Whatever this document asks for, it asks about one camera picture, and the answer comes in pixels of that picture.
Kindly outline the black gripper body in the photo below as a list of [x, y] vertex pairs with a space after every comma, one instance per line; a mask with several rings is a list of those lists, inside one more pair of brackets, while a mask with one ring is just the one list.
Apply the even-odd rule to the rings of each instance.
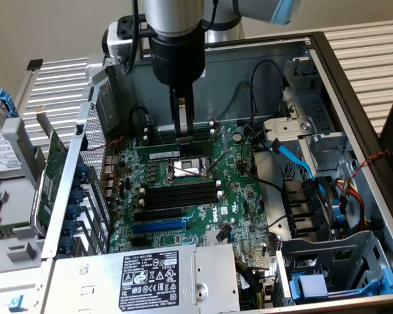
[[203, 31], [180, 37], [151, 37], [150, 49], [156, 78], [171, 88], [191, 86], [205, 68]]

